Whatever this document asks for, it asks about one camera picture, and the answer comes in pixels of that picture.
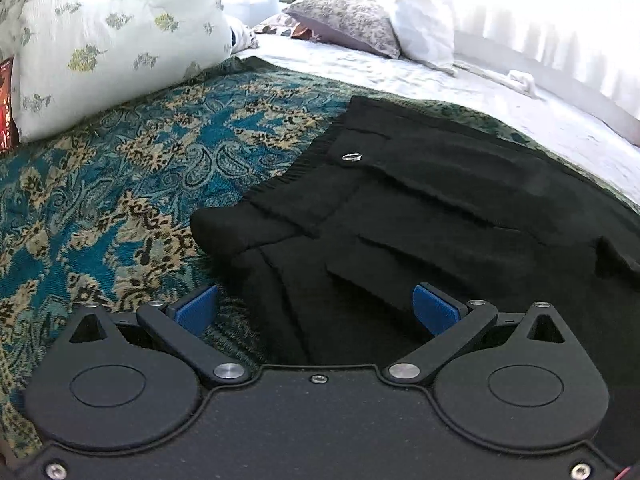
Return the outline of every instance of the floral pillowcase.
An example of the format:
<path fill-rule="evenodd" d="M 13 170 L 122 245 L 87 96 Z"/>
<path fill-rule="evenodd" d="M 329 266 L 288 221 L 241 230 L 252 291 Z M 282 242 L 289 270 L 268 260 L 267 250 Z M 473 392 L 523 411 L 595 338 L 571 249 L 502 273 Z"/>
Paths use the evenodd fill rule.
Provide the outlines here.
<path fill-rule="evenodd" d="M 298 20 L 283 12 L 267 18 L 254 27 L 256 34 L 273 34 L 295 40 L 317 39 L 311 29 L 302 25 Z"/>
<path fill-rule="evenodd" d="M 389 14 L 376 0 L 297 0 L 284 12 L 324 43 L 400 57 Z"/>

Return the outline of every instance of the white duvet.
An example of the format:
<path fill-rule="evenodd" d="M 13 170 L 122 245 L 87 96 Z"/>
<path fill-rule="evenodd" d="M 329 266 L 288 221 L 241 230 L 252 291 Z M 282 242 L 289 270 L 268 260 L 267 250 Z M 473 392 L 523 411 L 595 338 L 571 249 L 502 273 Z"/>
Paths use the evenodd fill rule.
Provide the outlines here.
<path fill-rule="evenodd" d="M 12 111 L 21 142 L 190 78 L 231 53 L 220 0 L 1 5 L 0 49 L 3 59 L 15 54 Z"/>

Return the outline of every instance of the pillow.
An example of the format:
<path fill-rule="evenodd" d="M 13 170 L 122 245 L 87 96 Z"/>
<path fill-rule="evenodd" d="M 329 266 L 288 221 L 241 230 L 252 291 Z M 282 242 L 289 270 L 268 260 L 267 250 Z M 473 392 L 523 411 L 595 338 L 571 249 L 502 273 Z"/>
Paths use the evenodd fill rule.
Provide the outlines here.
<path fill-rule="evenodd" d="M 310 28 L 283 12 L 267 18 L 254 27 L 256 34 L 274 34 L 296 40 L 311 40 L 315 37 Z"/>
<path fill-rule="evenodd" d="M 221 0 L 21 1 L 20 99 L 12 99 L 20 142 L 192 78 L 231 54 Z"/>
<path fill-rule="evenodd" d="M 402 54 L 455 75 L 453 11 L 444 1 L 393 0 L 390 17 Z"/>
<path fill-rule="evenodd" d="M 0 0 L 0 61 L 18 51 L 22 0 Z"/>
<path fill-rule="evenodd" d="M 393 59 L 400 57 L 389 14 L 376 0 L 297 0 L 284 12 L 320 41 Z"/>
<path fill-rule="evenodd" d="M 255 37 L 255 32 L 247 27 L 243 22 L 234 18 L 233 16 L 227 16 L 226 22 L 231 29 L 231 53 L 236 54 L 241 50 L 248 48 L 258 48 L 258 38 Z"/>

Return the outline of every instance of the patterned pillow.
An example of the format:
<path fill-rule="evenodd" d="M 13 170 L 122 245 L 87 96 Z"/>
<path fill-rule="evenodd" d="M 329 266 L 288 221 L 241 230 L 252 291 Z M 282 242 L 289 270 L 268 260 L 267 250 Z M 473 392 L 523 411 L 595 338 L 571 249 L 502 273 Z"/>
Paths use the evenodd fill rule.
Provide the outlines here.
<path fill-rule="evenodd" d="M 274 34 L 296 40 L 311 40 L 314 37 L 309 28 L 301 25 L 298 20 L 283 12 L 258 23 L 254 27 L 254 32 L 256 34 Z"/>
<path fill-rule="evenodd" d="M 325 43 L 400 57 L 389 14 L 376 0 L 297 0 L 284 12 Z"/>
<path fill-rule="evenodd" d="M 258 48 L 258 38 L 255 37 L 255 32 L 247 27 L 243 22 L 234 18 L 233 16 L 227 16 L 226 22 L 231 29 L 231 53 L 237 54 L 242 50 L 248 48 Z"/>

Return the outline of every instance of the blue gripper pad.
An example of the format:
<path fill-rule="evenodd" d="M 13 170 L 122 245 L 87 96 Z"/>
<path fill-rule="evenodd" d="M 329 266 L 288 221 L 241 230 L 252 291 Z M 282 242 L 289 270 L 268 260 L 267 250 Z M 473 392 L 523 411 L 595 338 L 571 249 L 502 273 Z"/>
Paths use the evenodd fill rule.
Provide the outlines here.
<path fill-rule="evenodd" d="M 429 283 L 420 283 L 414 288 L 414 315 L 434 336 L 455 325 L 467 313 L 465 304 Z"/>
<path fill-rule="evenodd" d="M 216 318 L 216 297 L 218 288 L 203 286 L 165 310 L 178 325 L 194 336 L 200 337 Z"/>

